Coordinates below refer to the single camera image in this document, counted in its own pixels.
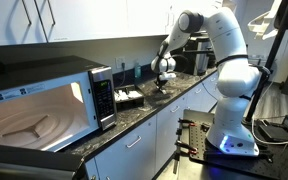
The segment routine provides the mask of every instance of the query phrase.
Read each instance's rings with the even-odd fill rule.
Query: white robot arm
[[[180,15],[151,63],[152,70],[159,74],[157,82],[163,85],[163,81],[165,84],[167,79],[175,77],[170,73],[175,68],[175,61],[169,52],[184,46],[190,34],[201,29],[206,30],[213,46],[218,61],[217,88],[223,95],[218,100],[214,121],[206,138],[224,154],[258,156],[255,140],[241,121],[260,73],[248,64],[242,32],[229,8],[214,8],[203,15],[184,11]]]

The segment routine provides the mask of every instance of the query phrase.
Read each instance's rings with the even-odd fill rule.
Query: cabinet handle
[[[47,2],[48,2],[48,7],[50,8],[50,11],[51,11],[51,15],[52,15],[52,19],[53,19],[53,26],[54,26],[56,22],[55,22],[53,10],[52,10],[51,2],[50,2],[50,0],[47,0]]]
[[[202,89],[198,89],[197,91],[195,91],[195,94],[198,94],[202,91]]]
[[[26,13],[27,20],[28,20],[28,25],[31,25],[32,21],[31,21],[30,15],[28,14],[27,8],[26,8],[25,0],[22,0],[22,3],[23,3],[23,6],[24,6],[24,10],[25,10],[25,13]]]
[[[176,112],[179,108],[180,106],[176,106],[176,108],[174,110],[171,110],[171,112]]]
[[[138,136],[138,138],[136,139],[136,141],[134,141],[132,144],[130,144],[130,145],[126,145],[126,147],[127,148],[131,148],[131,147],[133,147],[136,143],[138,143],[140,140],[141,140],[142,138],[141,138],[141,136]]]

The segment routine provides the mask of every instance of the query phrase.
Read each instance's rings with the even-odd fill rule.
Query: wall outlet
[[[125,63],[124,56],[115,58],[116,69],[122,69],[122,63]]]

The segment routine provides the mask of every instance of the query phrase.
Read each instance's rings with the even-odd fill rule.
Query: black granite countertop
[[[176,73],[175,79],[169,80],[164,86],[166,94],[157,90],[155,79],[145,80],[137,84],[144,93],[144,105],[137,108],[118,111],[116,125],[105,131],[97,130],[82,139],[70,144],[60,152],[83,155],[85,160],[93,158],[108,146],[141,125],[164,107],[197,85],[201,80],[215,72],[208,69],[204,76],[197,77],[184,73]]]

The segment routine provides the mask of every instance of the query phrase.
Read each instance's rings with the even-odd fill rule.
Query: microwave control panel
[[[114,101],[110,80],[94,82],[94,96],[98,119],[104,119],[114,114]]]

